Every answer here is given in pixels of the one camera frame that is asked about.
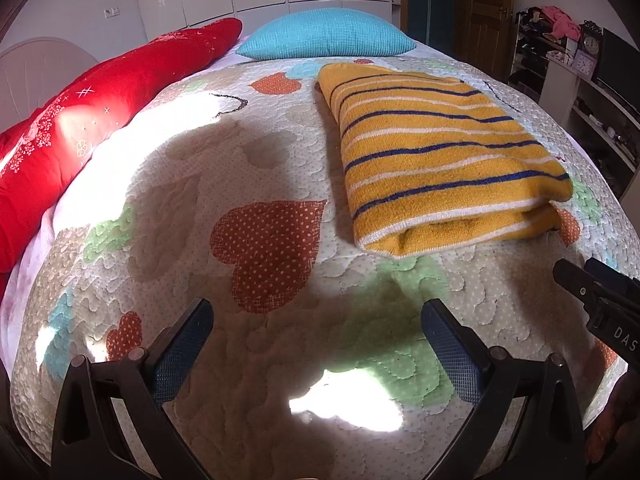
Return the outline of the person's right hand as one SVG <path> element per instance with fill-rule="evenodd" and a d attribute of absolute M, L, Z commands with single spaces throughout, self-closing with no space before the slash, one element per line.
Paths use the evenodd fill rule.
<path fill-rule="evenodd" d="M 604 410 L 597 417 L 585 443 L 588 464 L 602 460 L 611 442 L 622 443 L 639 418 L 639 374 L 627 370 L 618 378 Z"/>

